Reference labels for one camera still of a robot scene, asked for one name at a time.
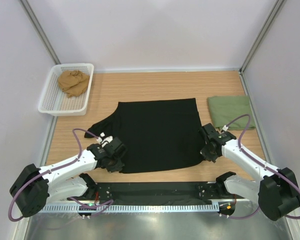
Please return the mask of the green tank top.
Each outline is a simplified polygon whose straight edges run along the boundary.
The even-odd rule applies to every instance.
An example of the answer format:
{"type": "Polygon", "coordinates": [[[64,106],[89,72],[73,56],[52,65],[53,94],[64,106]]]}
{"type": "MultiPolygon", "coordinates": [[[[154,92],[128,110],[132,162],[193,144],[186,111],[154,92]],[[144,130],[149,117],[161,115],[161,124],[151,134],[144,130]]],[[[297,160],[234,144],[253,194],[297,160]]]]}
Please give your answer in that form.
{"type": "Polygon", "coordinates": [[[256,128],[248,96],[212,96],[207,98],[207,105],[215,128],[221,130],[224,125],[242,115],[250,115],[249,130],[256,128]]]}

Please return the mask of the black tank top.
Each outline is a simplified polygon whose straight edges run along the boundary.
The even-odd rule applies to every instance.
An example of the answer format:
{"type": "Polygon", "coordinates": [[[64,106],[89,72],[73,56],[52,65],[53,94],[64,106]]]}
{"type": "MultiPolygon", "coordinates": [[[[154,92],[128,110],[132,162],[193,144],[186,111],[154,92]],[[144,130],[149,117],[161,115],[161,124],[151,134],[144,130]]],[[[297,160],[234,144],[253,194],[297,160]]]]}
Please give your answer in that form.
{"type": "Polygon", "coordinates": [[[200,164],[204,139],[195,98],[119,102],[115,111],[93,124],[85,138],[117,137],[127,152],[122,174],[188,168],[200,164]]]}

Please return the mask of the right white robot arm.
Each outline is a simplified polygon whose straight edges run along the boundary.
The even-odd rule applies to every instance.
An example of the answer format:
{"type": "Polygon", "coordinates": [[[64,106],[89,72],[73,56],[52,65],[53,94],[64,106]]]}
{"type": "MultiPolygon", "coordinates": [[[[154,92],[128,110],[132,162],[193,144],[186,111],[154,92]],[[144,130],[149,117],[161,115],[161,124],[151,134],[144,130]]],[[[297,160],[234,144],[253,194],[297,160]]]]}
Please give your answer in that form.
{"type": "Polygon", "coordinates": [[[239,165],[251,176],[251,180],[234,172],[226,172],[216,178],[215,192],[221,198],[236,195],[258,205],[264,215],[277,221],[300,207],[300,189],[294,172],[278,168],[241,143],[227,127],[218,132],[208,123],[199,129],[204,144],[200,154],[204,160],[215,162],[225,157],[239,165]]]}

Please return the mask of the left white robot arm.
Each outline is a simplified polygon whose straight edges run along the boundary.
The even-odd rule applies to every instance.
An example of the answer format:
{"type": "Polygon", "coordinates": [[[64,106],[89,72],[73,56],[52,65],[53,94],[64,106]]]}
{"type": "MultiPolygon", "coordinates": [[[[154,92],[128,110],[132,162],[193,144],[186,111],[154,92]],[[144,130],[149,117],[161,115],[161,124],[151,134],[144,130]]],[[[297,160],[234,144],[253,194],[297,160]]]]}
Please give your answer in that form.
{"type": "Polygon", "coordinates": [[[87,172],[97,168],[110,173],[121,171],[126,151],[127,147],[118,137],[109,136],[61,162],[42,167],[29,164],[12,184],[9,193],[24,218],[59,200],[71,197],[91,200],[97,194],[98,186],[87,172]]]}

